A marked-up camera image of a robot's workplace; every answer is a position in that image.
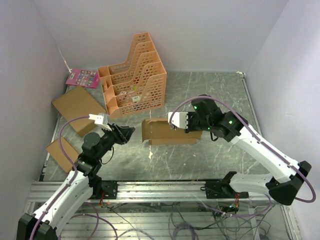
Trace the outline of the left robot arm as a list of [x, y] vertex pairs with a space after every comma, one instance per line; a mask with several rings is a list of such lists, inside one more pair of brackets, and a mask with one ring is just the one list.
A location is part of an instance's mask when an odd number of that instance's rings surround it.
[[55, 193], [34, 213], [24, 213], [18, 221], [18, 240], [57, 240], [66, 223], [88, 199], [102, 195], [102, 179], [98, 176], [101, 159], [115, 144], [128, 143], [134, 127], [108, 125], [103, 135], [88, 133], [75, 166]]

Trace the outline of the brown cardboard box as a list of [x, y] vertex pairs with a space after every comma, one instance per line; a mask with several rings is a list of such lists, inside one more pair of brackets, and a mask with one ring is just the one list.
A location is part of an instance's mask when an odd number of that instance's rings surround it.
[[149, 145], [192, 145], [200, 140], [202, 131], [186, 133], [181, 128], [171, 128], [166, 118], [144, 119], [141, 123], [142, 141]]

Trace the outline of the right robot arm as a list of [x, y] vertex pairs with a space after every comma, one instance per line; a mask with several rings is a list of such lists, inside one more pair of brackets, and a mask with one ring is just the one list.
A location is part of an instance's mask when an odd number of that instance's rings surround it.
[[262, 168], [252, 172], [246, 166], [243, 171], [228, 172], [220, 186], [221, 194], [226, 198], [237, 192], [265, 194], [285, 206], [299, 200], [298, 192], [308, 182], [311, 164], [281, 152], [240, 113], [230, 108], [223, 111], [218, 103], [206, 94], [190, 100], [192, 110], [185, 114], [184, 129], [187, 132], [207, 131], [212, 141], [225, 140], [232, 149], [241, 150], [250, 163]]

